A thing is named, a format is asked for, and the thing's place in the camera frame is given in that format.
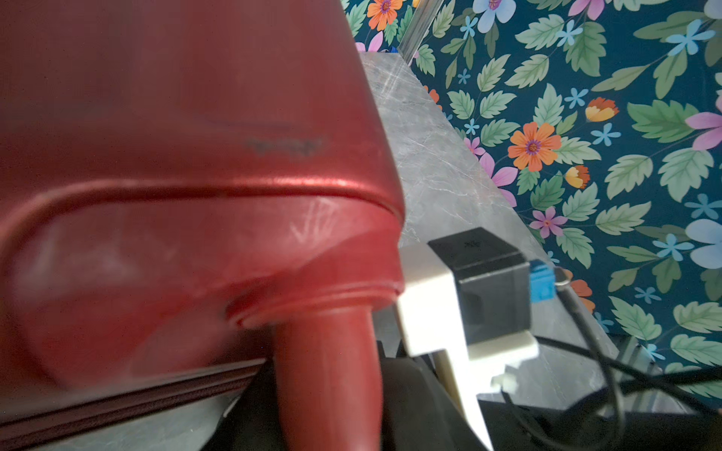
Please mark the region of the red hard-shell suitcase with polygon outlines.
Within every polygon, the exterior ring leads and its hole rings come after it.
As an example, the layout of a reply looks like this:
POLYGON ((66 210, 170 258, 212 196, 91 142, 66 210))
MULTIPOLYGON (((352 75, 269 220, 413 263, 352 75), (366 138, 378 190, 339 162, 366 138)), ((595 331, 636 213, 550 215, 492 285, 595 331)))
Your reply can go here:
POLYGON ((340 2, 3 2, 2 448, 271 364, 247 449, 379 449, 403 220, 340 2))

